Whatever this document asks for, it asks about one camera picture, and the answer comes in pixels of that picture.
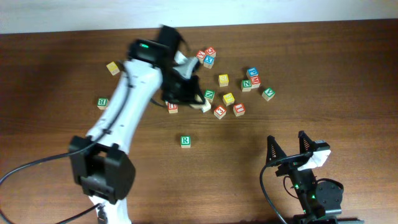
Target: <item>block face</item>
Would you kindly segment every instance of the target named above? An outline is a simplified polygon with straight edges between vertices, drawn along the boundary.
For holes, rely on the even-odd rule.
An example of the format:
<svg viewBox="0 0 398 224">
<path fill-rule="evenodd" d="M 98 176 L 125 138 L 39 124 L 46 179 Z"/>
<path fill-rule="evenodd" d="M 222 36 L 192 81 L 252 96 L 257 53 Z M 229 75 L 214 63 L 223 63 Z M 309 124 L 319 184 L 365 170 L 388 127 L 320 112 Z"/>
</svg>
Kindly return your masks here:
<svg viewBox="0 0 398 224">
<path fill-rule="evenodd" d="M 206 90 L 205 91 L 205 98 L 212 103 L 214 100 L 214 96 L 216 95 L 216 92 L 213 90 Z"/>
<path fill-rule="evenodd" d="M 257 69 L 255 67 L 253 67 L 253 68 L 248 69 L 248 71 L 246 72 L 246 75 L 248 76 L 248 78 L 251 78 L 251 77 L 258 76 L 259 72 L 257 71 Z"/>
<path fill-rule="evenodd" d="M 107 64 L 106 67 L 108 68 L 108 70 L 111 72 L 112 75 L 116 75 L 117 73 L 120 72 L 120 70 L 115 62 L 111 62 L 111 63 Z"/>
<path fill-rule="evenodd" d="M 243 80 L 241 84 L 242 91 L 250 91 L 251 90 L 251 81 Z"/>
<path fill-rule="evenodd" d="M 210 57 L 216 57 L 216 50 L 213 47 L 209 47 L 205 50 L 206 54 Z"/>
<path fill-rule="evenodd" d="M 225 94 L 223 96 L 223 101 L 226 106 L 232 105 L 235 102 L 235 98 L 232 93 Z"/>
<path fill-rule="evenodd" d="M 191 147 L 191 136 L 181 136 L 181 147 Z"/>
<path fill-rule="evenodd" d="M 168 103 L 167 108 L 169 109 L 169 113 L 178 113 L 178 106 L 175 104 Z"/>
<path fill-rule="evenodd" d="M 215 110 L 214 110 L 214 115 L 218 118 L 221 119 L 225 116 L 226 114 L 226 109 L 223 108 L 222 106 L 218 106 Z"/>
<path fill-rule="evenodd" d="M 109 104 L 109 100 L 107 98 L 98 98 L 97 107 L 101 110 L 105 110 Z"/>
<path fill-rule="evenodd" d="M 251 88 L 259 88 L 261 85 L 260 77 L 258 76 L 251 77 L 250 81 L 251 81 Z"/>
<path fill-rule="evenodd" d="M 207 55 L 206 57 L 205 57 L 205 60 L 203 61 L 203 63 L 207 63 L 207 64 L 213 64 L 214 63 L 214 58 L 213 57 L 210 57 L 209 55 Z"/>
<path fill-rule="evenodd" d="M 266 99 L 267 101 L 272 99 L 272 97 L 274 97 L 274 96 L 275 96 L 275 91 L 271 88 L 268 88 L 268 89 L 264 90 L 264 92 L 262 92 L 262 97 L 264 99 Z"/>
<path fill-rule="evenodd" d="M 208 100 L 206 100 L 205 105 L 202 106 L 200 109 L 201 109 L 201 111 L 202 111 L 203 113 L 206 113 L 207 111 L 209 111 L 209 110 L 211 109 L 211 104 L 210 104 L 210 102 L 209 102 Z"/>
<path fill-rule="evenodd" d="M 264 90 L 264 93 L 268 96 L 268 97 L 272 97 L 275 95 L 275 91 L 271 88 L 268 88 L 266 90 Z"/>
<path fill-rule="evenodd" d="M 243 103 L 234 105 L 235 116 L 244 115 L 244 112 L 246 112 L 246 109 L 244 108 Z"/>
<path fill-rule="evenodd" d="M 218 84 L 220 85 L 220 87 L 228 86 L 228 83 L 229 83 L 228 74 L 218 76 Z"/>
<path fill-rule="evenodd" d="M 206 53 L 202 50 L 199 50 L 197 53 L 197 58 L 199 59 L 200 63 L 203 63 L 203 60 L 205 59 L 205 57 L 206 57 Z"/>
</svg>

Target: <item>wooden table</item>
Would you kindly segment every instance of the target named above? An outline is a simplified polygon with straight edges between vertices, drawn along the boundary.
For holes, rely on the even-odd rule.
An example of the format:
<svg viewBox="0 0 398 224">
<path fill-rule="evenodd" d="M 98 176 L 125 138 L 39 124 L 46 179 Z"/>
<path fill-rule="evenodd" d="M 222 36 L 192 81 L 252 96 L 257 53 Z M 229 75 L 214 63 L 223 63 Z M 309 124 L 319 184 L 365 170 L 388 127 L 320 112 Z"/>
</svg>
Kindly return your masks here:
<svg viewBox="0 0 398 224">
<path fill-rule="evenodd" d="M 274 211 L 259 185 L 266 137 L 286 154 L 299 152 L 297 133 L 326 140 L 332 154 L 314 173 L 345 185 L 341 217 L 367 223 L 398 219 L 398 20 L 308 22 L 181 28 L 193 52 L 213 46 L 214 67 L 202 68 L 203 89 L 216 91 L 213 106 L 231 92 L 244 103 L 218 120 L 180 108 L 149 105 L 129 158 L 137 169 L 128 195 L 137 223 L 237 223 L 270 220 Z M 96 99 L 118 82 L 105 65 L 125 58 L 136 38 L 157 29 L 14 34 L 0 36 L 0 174 L 35 159 L 66 152 L 102 111 Z M 263 87 L 242 93 L 248 67 Z M 228 87 L 216 78 L 228 73 Z M 192 148 L 182 149 L 181 135 Z M 275 169 L 264 179 L 284 217 L 302 213 Z M 0 189 L 1 208 L 16 223 L 55 223 L 92 206 L 73 183 L 69 159 L 16 173 Z M 75 223 L 95 223 L 95 214 Z"/>
</svg>

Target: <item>black cable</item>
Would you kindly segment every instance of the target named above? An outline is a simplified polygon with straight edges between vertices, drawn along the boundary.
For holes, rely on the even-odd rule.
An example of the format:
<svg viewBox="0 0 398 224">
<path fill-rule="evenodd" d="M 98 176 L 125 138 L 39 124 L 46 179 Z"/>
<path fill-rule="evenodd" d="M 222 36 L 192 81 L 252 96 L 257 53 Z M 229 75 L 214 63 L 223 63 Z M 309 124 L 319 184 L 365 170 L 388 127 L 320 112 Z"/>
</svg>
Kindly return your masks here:
<svg viewBox="0 0 398 224">
<path fill-rule="evenodd" d="M 299 154 L 299 155 L 288 156 L 288 157 L 285 157 L 285 158 L 281 158 L 281 159 L 274 160 L 274 161 L 272 161 L 272 162 L 266 164 L 266 165 L 261 169 L 261 172 L 260 172 L 260 186 L 261 186 L 262 193 L 264 194 L 264 196 L 266 197 L 266 199 L 267 199 L 269 205 L 270 205 L 271 208 L 275 211 L 275 213 L 276 213 L 276 215 L 278 216 L 279 220 L 280 220 L 283 224 L 288 224 L 288 223 L 284 220 L 284 218 L 282 217 L 282 215 L 278 212 L 278 209 L 276 209 L 275 205 L 272 203 L 271 199 L 269 198 L 269 196 L 268 196 L 268 194 L 267 194 L 267 192 L 266 192 L 266 188 L 264 187 L 264 183 L 263 183 L 263 181 L 262 181 L 262 176 L 263 176 L 264 171 L 266 170 L 266 168 L 271 167 L 271 166 L 275 166 L 276 164 L 280 164 L 280 163 L 282 163 L 282 162 L 283 162 L 284 160 L 286 160 L 286 159 L 293 159 L 293 158 L 302 157 L 302 156 L 303 156 L 302 154 Z"/>
<path fill-rule="evenodd" d="M 156 102 L 153 98 L 150 99 L 150 102 L 153 103 L 153 104 L 155 104 L 156 106 L 161 106 L 161 107 L 163 107 L 163 108 L 166 108 L 166 107 L 167 107 L 167 106 L 165 106 L 165 105 L 162 105 L 162 104 Z"/>
<path fill-rule="evenodd" d="M 284 188 L 285 188 L 286 192 L 287 192 L 290 196 L 292 196 L 293 198 L 299 199 L 298 197 L 292 195 L 292 194 L 287 190 L 287 188 L 286 188 L 286 183 L 285 183 L 286 178 L 289 178 L 289 179 L 290 179 L 290 177 L 288 177 L 288 176 L 285 176 L 285 177 L 284 177 Z"/>
<path fill-rule="evenodd" d="M 7 173 L 6 175 L 4 175 L 3 177 L 1 177 L 1 179 L 0 179 L 0 186 L 2 185 L 2 183 L 3 183 L 9 176 L 11 176 L 12 174 L 14 174 L 14 173 L 16 173 L 16 172 L 18 172 L 18 171 L 20 171 L 20 170 L 22 170 L 22 169 L 25 169 L 25 168 L 28 168 L 28 167 L 31 167 L 31 166 L 34 166 L 34 165 L 37 165 L 37 164 L 41 164 L 41 163 L 43 163 L 43 162 L 48 162 L 48 161 L 52 161 L 52 160 L 55 160 L 55 159 L 61 159 L 61 158 L 73 156 L 73 155 L 75 155 L 75 154 L 79 154 L 79 153 L 82 153 L 83 151 L 89 150 L 89 149 L 92 148 L 95 144 L 97 144 L 97 143 L 105 136 L 105 134 L 108 132 L 108 130 L 112 128 L 113 124 L 114 124 L 114 123 L 116 122 L 116 120 L 119 118 L 120 114 L 122 113 L 122 110 L 124 109 L 124 107 L 125 107 L 125 105 L 126 105 L 126 103 L 127 103 L 128 98 L 129 98 L 129 95 L 130 95 L 130 92 L 131 92 L 131 88 L 129 88 L 129 86 L 131 86 L 131 77 L 130 77 L 130 74 L 128 74 L 128 72 L 127 72 L 125 69 L 124 69 L 124 72 L 126 73 L 126 78 L 127 78 L 127 92 L 126 92 L 126 96 L 124 97 L 124 100 L 123 100 L 123 102 L 122 102 L 122 105 L 121 105 L 119 111 L 116 113 L 116 116 L 115 116 L 115 117 L 112 119 L 112 121 L 109 123 L 108 127 L 107 127 L 106 129 L 103 130 L 103 132 L 100 134 L 100 136 L 98 136 L 98 138 L 96 138 L 90 145 L 84 147 L 83 149 L 79 149 L 79 150 L 77 150 L 77 151 L 75 151 L 75 152 L 67 152 L 67 153 L 63 153 L 63 154 L 59 154 L 59 155 L 55 155 L 55 156 L 49 156 L 49 157 L 46 157 L 46 158 L 43 158 L 43 159 L 38 159 L 38 160 L 36 160 L 36 161 L 28 162 L 28 163 L 26 163 L 26 164 L 24 164 L 24 165 L 21 165 L 21 166 L 15 168 L 15 169 L 11 170 L 10 172 L 8 172 L 8 173 Z M 10 219 L 8 219 L 7 216 L 2 212 L 1 208 L 0 208 L 0 217 L 3 218 L 4 221 L 6 221 L 6 223 L 8 223 L 8 224 L 14 224 L 14 223 L 13 223 Z"/>
<path fill-rule="evenodd" d="M 92 210 L 98 208 L 100 205 L 102 205 L 102 204 L 101 204 L 101 203 L 98 203 L 98 204 L 92 206 L 91 208 L 85 210 L 84 212 L 81 212 L 81 213 L 79 213 L 79 214 L 77 214 L 77 215 L 75 215 L 75 216 L 73 216 L 73 217 L 67 218 L 67 219 L 64 220 L 64 221 L 57 222 L 56 224 L 65 224 L 65 223 L 68 223 L 68 222 L 72 222 L 72 221 L 74 221 L 75 219 L 80 218 L 80 217 L 82 217 L 83 215 L 86 215 L 87 213 L 91 212 Z"/>
</svg>

